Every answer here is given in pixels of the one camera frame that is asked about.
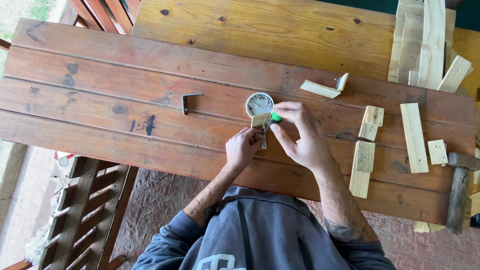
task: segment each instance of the hand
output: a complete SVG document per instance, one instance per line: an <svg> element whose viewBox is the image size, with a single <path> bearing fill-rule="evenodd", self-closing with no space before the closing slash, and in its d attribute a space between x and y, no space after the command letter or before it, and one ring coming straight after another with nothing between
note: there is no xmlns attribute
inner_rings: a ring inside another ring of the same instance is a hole
<svg viewBox="0 0 480 270"><path fill-rule="evenodd" d="M255 134L261 134L262 131L255 128L244 128L233 136L226 144L227 164L226 166L235 171L243 171L252 161L253 156L264 143L264 139L257 140Z"/></svg>
<svg viewBox="0 0 480 270"><path fill-rule="evenodd" d="M275 104L273 111L294 123L299 130L300 140L294 142L279 124L270 126L289 157L313 172L332 165L334 159L328 150L322 124L303 103L281 102Z"/></svg>

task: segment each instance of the hammer handle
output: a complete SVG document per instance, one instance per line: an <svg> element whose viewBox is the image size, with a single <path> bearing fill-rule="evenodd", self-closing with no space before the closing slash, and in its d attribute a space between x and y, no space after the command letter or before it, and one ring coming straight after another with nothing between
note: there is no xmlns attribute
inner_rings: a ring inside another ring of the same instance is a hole
<svg viewBox="0 0 480 270"><path fill-rule="evenodd" d="M445 225L453 234L462 233L469 175L470 171L467 168L455 167L452 192L450 193L450 205L448 206L447 222Z"/></svg>

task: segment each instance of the brick floor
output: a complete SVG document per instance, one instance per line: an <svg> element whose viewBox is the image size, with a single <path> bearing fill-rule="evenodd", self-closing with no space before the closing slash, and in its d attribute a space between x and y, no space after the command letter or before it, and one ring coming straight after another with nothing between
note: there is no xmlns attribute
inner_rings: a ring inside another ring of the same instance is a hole
<svg viewBox="0 0 480 270"><path fill-rule="evenodd" d="M112 258L128 257L120 270L128 270L167 224L208 181L165 172L140 169ZM322 205L303 200L324 227ZM413 221L363 211L377 233L386 256L398 270L480 270L480 230L461 235L446 229L436 233L413 232Z"/></svg>

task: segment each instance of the left hand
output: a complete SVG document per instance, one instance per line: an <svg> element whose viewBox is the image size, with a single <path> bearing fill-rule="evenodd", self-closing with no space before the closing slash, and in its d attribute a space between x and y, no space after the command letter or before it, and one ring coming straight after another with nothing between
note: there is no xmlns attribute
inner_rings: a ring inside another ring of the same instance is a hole
<svg viewBox="0 0 480 270"><path fill-rule="evenodd" d="M242 171L252 161L253 156L264 143L264 139L257 140L250 145L250 138L262 131L255 128L244 128L233 136L226 144L227 164L230 169Z"/></svg>

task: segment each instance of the gray hoodie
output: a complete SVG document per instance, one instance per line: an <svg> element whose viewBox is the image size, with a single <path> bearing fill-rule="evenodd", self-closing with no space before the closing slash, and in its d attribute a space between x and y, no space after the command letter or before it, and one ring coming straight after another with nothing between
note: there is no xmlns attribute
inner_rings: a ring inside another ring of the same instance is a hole
<svg viewBox="0 0 480 270"><path fill-rule="evenodd" d="M332 242L302 201L231 186L206 228L183 211L132 270L394 270L380 241Z"/></svg>

